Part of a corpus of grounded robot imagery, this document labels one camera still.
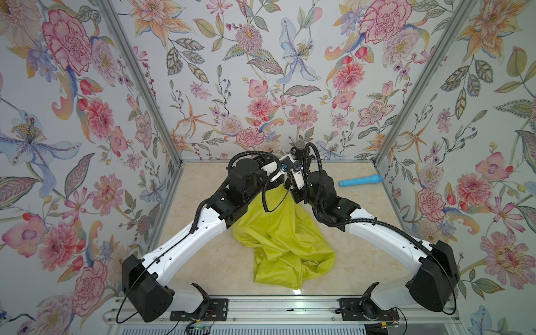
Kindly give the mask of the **lime green trousers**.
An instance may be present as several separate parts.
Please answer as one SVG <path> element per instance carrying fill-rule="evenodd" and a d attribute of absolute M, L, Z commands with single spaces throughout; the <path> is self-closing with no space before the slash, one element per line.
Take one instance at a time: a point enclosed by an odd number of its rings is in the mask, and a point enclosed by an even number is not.
<path fill-rule="evenodd" d="M 259 284 L 300 289 L 336 263 L 316 222 L 289 194 L 272 213 L 264 212 L 258 195 L 232 229 L 234 238 L 253 250 L 253 280 Z"/>

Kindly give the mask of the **black leather belt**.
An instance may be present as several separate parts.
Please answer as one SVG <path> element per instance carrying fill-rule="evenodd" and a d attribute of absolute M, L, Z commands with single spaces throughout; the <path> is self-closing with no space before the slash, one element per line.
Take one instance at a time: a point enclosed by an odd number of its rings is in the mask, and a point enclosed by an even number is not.
<path fill-rule="evenodd" d="M 275 212 L 281 205 L 283 205 L 289 194 L 287 182 L 285 185 L 281 185 L 270 191 L 265 191 L 265 185 L 261 192 L 261 204 L 265 213 Z"/>

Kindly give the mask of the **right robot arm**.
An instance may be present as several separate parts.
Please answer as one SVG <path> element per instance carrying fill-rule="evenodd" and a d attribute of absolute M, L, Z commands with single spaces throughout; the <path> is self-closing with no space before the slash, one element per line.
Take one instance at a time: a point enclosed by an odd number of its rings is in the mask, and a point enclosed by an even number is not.
<path fill-rule="evenodd" d="M 319 222 L 367 240 L 401 263 L 410 275 L 392 283 L 372 283 L 361 297 L 361 311 L 373 319 L 381 311 L 418 304 L 443 312 L 460 275 L 452 248 L 443 241 L 428 242 L 379 220 L 357 203 L 336 194 L 334 182 L 324 171 L 307 177 L 289 174 L 285 183 L 295 202 L 310 205 Z"/>

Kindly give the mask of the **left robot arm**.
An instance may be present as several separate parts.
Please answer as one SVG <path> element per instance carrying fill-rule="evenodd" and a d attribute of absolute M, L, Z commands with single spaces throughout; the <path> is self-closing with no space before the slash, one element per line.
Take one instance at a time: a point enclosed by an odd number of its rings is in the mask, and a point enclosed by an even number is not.
<path fill-rule="evenodd" d="M 196 209 L 193 221 L 172 239 L 145 254 L 129 256 L 121 266 L 124 301 L 135 315 L 153 322 L 172 305 L 176 292 L 169 283 L 180 267 L 213 238 L 224 233 L 247 213 L 257 197 L 286 180 L 303 188 L 302 162 L 286 155 L 279 159 L 267 152 L 243 152 L 233 157 L 222 185 Z"/>

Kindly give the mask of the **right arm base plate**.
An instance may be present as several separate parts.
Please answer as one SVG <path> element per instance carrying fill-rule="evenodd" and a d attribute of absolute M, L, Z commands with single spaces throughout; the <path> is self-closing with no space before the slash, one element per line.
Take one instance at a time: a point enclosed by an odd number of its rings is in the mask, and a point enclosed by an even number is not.
<path fill-rule="evenodd" d="M 371 294 L 378 285 L 378 282 L 372 283 L 361 297 L 340 298 L 338 300 L 339 308 L 335 310 L 335 314 L 342 315 L 343 321 L 399 321 L 400 317 L 397 311 L 393 309 L 381 310 L 372 301 Z"/>

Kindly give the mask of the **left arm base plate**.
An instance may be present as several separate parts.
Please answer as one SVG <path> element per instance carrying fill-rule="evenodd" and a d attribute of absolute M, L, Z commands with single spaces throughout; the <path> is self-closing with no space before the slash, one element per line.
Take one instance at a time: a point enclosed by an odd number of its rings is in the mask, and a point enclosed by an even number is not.
<path fill-rule="evenodd" d="M 227 321 L 229 299 L 210 296 L 200 285 L 178 290 L 169 308 L 170 320 L 179 322 Z"/>

